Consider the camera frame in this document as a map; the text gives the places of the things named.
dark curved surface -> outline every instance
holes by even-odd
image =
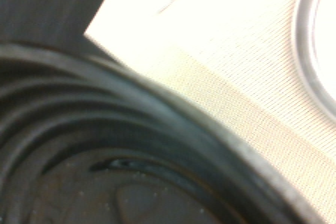
[[[115,64],[0,45],[0,107],[0,222],[321,223],[241,140]]]

